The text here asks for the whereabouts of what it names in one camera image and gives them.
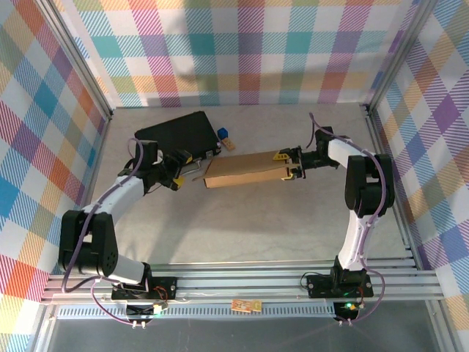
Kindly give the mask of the brown cardboard box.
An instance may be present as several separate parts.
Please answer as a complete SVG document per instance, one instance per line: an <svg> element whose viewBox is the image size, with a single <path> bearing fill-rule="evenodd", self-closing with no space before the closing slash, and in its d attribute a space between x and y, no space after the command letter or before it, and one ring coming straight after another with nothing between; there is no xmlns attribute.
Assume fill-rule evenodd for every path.
<svg viewBox="0 0 469 352"><path fill-rule="evenodd" d="M192 179L203 180L206 188L239 186L271 180L289 180L292 170L300 166L279 151L217 157L211 160L203 175Z"/></svg>

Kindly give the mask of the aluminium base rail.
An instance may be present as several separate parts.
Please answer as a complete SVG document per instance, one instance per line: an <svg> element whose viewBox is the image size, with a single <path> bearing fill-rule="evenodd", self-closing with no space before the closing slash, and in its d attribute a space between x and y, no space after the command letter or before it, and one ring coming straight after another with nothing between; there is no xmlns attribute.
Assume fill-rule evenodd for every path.
<svg viewBox="0 0 469 352"><path fill-rule="evenodd" d="M434 271L417 268L412 257L370 259L373 291L387 301L441 300L443 290ZM332 260L258 261L154 265L156 277L177 280L175 304L221 304L234 299L265 303L308 300L307 272L328 274Z"/></svg>

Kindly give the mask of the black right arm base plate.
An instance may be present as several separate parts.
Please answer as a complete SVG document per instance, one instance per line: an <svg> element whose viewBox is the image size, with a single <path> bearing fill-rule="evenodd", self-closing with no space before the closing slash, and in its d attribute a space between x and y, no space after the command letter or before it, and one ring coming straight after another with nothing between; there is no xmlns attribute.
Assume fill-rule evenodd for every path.
<svg viewBox="0 0 469 352"><path fill-rule="evenodd" d="M369 275L340 280L332 275L308 275L306 288L309 298L371 298L374 291Z"/></svg>

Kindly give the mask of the aluminium corner post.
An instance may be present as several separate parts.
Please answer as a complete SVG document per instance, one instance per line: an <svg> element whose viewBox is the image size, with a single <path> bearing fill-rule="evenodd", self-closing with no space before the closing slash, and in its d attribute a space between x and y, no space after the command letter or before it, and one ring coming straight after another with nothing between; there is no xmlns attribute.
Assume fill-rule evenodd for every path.
<svg viewBox="0 0 469 352"><path fill-rule="evenodd" d="M438 0L411 1L410 7L402 19L401 26L391 43L383 66L375 77L372 96L367 104L368 111L375 110L384 98L437 2Z"/></svg>
<svg viewBox="0 0 469 352"><path fill-rule="evenodd" d="M90 96L99 107L99 110L104 113L107 120L112 120L113 111L111 105L105 98L98 82L92 75L85 58L81 54L78 46L76 45L73 36L66 26L63 18L61 17L53 0L35 0L40 11L45 16L46 21L52 28L52 32L59 41L62 50L67 58L70 60L71 65L77 71L78 76L82 80L84 86L90 91Z"/></svg>

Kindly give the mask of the small orange circuit board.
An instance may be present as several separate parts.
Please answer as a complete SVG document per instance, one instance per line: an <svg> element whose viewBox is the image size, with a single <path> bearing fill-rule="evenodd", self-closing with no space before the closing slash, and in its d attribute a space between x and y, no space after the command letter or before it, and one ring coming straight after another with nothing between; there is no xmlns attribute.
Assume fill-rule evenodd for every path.
<svg viewBox="0 0 469 352"><path fill-rule="evenodd" d="M231 311L244 313L261 312L262 302L260 300L233 299L231 302Z"/></svg>

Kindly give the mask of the black controller board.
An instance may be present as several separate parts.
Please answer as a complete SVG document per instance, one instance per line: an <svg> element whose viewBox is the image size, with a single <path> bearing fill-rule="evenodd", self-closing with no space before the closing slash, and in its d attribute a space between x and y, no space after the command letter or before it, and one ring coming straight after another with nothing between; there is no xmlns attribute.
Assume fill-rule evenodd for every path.
<svg viewBox="0 0 469 352"><path fill-rule="evenodd" d="M169 308L167 301L156 301L151 304L127 304L125 314L128 320L136 319L153 319L154 316L160 315Z"/></svg>
<svg viewBox="0 0 469 352"><path fill-rule="evenodd" d="M355 320L359 316L361 305L358 302L334 302L335 317L338 322Z"/></svg>

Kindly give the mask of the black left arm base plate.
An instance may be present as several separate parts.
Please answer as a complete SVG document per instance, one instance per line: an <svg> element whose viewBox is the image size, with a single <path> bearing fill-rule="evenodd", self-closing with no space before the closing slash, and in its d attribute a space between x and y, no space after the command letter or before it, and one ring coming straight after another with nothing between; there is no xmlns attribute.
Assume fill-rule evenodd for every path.
<svg viewBox="0 0 469 352"><path fill-rule="evenodd" d="M112 300L173 300L177 292L174 276L149 277L139 284L118 284L111 292Z"/></svg>

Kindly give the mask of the aluminium side rail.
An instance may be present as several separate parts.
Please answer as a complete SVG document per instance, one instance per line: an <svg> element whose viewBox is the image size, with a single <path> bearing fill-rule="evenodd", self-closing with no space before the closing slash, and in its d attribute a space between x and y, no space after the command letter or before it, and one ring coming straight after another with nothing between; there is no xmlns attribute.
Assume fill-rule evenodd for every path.
<svg viewBox="0 0 469 352"><path fill-rule="evenodd" d="M367 105L361 106L363 118L368 128L369 136L376 153L387 153L383 137L378 128L377 112L372 111ZM413 260L413 266L421 270L421 258L416 250L415 241L410 233L410 227L402 207L402 198L394 183L395 200L392 208L388 209L384 217L379 220L373 237L370 241L370 254L383 259L407 259Z"/></svg>

